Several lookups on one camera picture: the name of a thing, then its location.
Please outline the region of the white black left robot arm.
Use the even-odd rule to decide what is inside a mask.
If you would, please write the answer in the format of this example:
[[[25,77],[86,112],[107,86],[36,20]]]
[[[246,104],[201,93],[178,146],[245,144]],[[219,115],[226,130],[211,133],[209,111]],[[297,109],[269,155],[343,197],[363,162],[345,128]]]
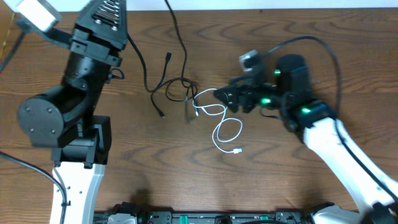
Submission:
[[[60,84],[25,100],[17,112],[31,145],[52,151],[50,221],[92,223],[112,141],[109,116],[95,109],[127,44],[126,2],[88,2],[72,33],[55,27],[61,15],[47,1],[22,1],[17,10],[19,27],[70,52]]]

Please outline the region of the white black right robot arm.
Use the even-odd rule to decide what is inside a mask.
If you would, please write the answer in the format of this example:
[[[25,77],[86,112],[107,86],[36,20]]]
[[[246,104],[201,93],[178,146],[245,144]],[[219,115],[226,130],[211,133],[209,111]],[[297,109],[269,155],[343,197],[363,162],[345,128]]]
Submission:
[[[264,77],[259,55],[240,58],[247,73],[214,91],[232,112],[256,106],[279,110],[285,128],[317,154],[354,200],[357,211],[334,203],[311,209],[305,223],[397,223],[397,182],[383,173],[346,132],[336,111],[314,97],[305,59],[289,54],[277,61],[275,83]]]

